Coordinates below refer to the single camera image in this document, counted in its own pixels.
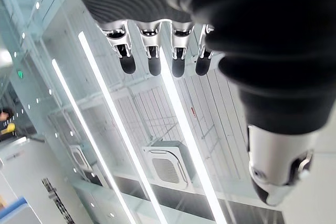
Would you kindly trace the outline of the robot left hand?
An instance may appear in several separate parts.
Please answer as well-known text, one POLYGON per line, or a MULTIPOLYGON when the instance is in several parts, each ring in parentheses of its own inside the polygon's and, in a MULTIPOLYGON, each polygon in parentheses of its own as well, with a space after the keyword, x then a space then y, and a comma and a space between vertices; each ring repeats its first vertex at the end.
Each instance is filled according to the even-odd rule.
POLYGON ((101 28, 118 19, 210 25, 206 47, 238 89, 251 182, 280 204, 310 172, 335 103, 335 0, 82 0, 101 28))

